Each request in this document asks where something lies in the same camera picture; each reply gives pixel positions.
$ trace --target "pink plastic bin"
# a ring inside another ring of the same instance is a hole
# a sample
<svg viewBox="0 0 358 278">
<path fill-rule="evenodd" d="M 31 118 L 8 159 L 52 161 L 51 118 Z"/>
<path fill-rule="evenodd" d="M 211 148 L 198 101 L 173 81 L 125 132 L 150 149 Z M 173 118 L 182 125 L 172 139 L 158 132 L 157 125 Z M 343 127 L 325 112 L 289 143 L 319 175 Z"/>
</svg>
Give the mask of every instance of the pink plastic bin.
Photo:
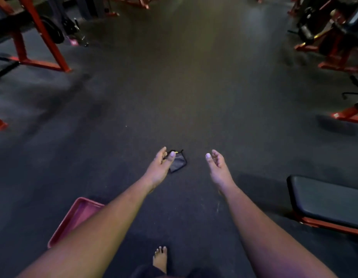
<svg viewBox="0 0 358 278">
<path fill-rule="evenodd" d="M 90 199 L 80 197 L 77 198 L 73 203 L 72 207 L 66 214 L 65 218 L 62 220 L 61 224 L 58 226 L 53 236 L 48 242 L 48 248 L 50 249 L 61 239 L 63 239 L 70 231 L 79 226 L 82 222 L 87 220 L 104 205 L 98 202 L 94 202 Z"/>
</svg>

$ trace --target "black floor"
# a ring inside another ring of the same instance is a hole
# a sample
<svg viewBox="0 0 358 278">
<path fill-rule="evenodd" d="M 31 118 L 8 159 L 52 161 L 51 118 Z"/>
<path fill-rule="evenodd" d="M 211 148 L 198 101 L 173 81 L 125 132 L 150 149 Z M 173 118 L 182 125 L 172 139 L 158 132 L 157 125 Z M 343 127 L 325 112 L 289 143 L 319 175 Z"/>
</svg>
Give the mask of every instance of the black floor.
<svg viewBox="0 0 358 278">
<path fill-rule="evenodd" d="M 358 187 L 358 125 L 329 114 L 353 103 L 343 73 L 293 50 L 288 0 L 160 0 L 84 23 L 88 48 L 61 45 L 73 72 L 24 67 L 0 79 L 0 277 L 46 250 L 79 196 L 124 191 L 162 146 L 189 165 L 150 194 L 105 277 L 128 277 L 166 244 L 176 275 L 196 266 L 254 277 L 204 155 L 339 277 L 358 277 L 358 238 L 288 219 L 285 179 Z M 36 31 L 28 53 L 51 56 Z M 0 52 L 12 52 L 11 41 Z"/>
</svg>

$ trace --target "forearm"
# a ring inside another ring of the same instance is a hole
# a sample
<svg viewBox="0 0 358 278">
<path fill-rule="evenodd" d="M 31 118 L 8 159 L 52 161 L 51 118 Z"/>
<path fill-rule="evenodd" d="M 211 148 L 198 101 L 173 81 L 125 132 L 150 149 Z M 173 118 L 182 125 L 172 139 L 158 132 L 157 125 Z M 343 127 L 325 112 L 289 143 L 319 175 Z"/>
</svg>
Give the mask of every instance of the forearm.
<svg viewBox="0 0 358 278">
<path fill-rule="evenodd" d="M 135 182 L 19 277 L 102 277 L 149 191 L 144 178 Z"/>
<path fill-rule="evenodd" d="M 247 256 L 259 278 L 336 277 L 265 215 L 235 184 L 224 195 Z"/>
</svg>

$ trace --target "dark pants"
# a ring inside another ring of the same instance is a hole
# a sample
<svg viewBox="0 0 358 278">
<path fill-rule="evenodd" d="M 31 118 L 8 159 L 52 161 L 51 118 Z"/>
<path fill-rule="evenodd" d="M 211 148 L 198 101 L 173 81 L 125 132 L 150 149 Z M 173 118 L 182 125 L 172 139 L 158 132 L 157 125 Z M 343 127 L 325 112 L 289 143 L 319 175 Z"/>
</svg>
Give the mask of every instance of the dark pants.
<svg viewBox="0 0 358 278">
<path fill-rule="evenodd" d="M 153 265 L 139 266 L 130 278 L 156 278 L 166 274 Z M 207 268 L 196 268 L 186 278 L 219 278 L 219 275 Z"/>
</svg>

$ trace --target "person's left arm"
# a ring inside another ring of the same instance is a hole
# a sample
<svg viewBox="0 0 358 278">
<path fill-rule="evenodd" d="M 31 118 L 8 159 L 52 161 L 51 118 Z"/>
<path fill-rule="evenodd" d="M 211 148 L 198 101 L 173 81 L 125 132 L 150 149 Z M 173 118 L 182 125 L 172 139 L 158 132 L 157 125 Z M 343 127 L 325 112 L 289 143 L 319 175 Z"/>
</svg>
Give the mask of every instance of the person's left arm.
<svg viewBox="0 0 358 278">
<path fill-rule="evenodd" d="M 18 277 L 102 277 L 145 197 L 166 177 L 175 152 L 161 149 L 144 176 L 83 222 Z"/>
</svg>

